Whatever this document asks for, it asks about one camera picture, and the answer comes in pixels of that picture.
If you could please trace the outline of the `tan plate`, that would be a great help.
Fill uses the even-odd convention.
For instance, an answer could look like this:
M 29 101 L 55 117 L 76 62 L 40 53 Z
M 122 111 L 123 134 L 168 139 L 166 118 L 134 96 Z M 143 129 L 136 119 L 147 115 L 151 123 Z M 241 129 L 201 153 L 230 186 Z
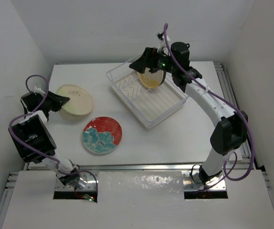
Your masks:
M 151 73 L 149 69 L 146 68 L 144 73 L 137 73 L 137 75 L 142 85 L 150 89 L 159 87 L 165 80 L 165 72 L 162 70 Z

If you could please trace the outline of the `red blue floral plate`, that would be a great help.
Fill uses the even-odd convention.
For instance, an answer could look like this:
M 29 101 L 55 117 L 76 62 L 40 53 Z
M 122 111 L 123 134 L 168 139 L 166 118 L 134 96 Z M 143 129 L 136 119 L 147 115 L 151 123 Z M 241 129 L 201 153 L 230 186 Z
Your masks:
M 84 147 L 95 155 L 105 155 L 114 151 L 122 140 L 122 127 L 111 117 L 92 119 L 82 132 Z

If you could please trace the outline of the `pink cream branch plate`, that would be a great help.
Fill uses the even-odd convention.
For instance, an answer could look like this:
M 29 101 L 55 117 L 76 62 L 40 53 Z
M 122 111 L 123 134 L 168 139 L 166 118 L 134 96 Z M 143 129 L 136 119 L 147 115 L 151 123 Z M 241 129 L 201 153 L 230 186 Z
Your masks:
M 59 115 L 61 116 L 62 119 L 68 121 L 68 122 L 80 122 L 85 120 L 89 114 L 84 114 L 84 115 L 74 115 L 64 109 L 61 109 L 59 112 Z

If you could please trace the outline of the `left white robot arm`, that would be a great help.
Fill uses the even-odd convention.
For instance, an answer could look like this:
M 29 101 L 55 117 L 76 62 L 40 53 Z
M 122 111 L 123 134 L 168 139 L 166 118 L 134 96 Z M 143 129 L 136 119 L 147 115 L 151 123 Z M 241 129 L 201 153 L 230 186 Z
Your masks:
M 45 125 L 49 112 L 60 111 L 68 101 L 70 98 L 52 92 L 28 92 L 21 97 L 24 119 L 16 124 L 10 123 L 8 131 L 24 162 L 44 165 L 56 173 L 63 185 L 78 187 L 81 181 L 78 167 L 57 155 L 56 143 Z

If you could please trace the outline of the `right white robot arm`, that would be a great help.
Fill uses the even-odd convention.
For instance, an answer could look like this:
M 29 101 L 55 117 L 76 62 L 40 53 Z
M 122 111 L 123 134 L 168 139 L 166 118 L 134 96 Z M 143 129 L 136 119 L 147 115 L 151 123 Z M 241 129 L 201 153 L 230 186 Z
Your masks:
M 169 54 L 147 47 L 129 68 L 138 73 L 156 73 L 161 70 L 171 74 L 174 84 L 192 98 L 212 121 L 214 131 L 210 137 L 211 150 L 199 171 L 193 176 L 195 183 L 205 185 L 222 171 L 227 156 L 239 148 L 247 138 L 244 121 L 246 113 L 239 114 L 225 101 L 211 95 L 202 75 L 190 65 L 190 45 L 183 42 L 171 44 Z

